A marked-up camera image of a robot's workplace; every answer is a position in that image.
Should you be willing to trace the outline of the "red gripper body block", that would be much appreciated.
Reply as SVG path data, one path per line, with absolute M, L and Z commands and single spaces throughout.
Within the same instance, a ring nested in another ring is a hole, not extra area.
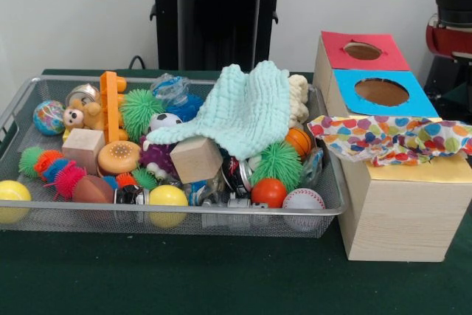
M 426 44 L 429 51 L 435 55 L 466 58 L 471 55 L 471 29 L 464 31 L 428 25 Z

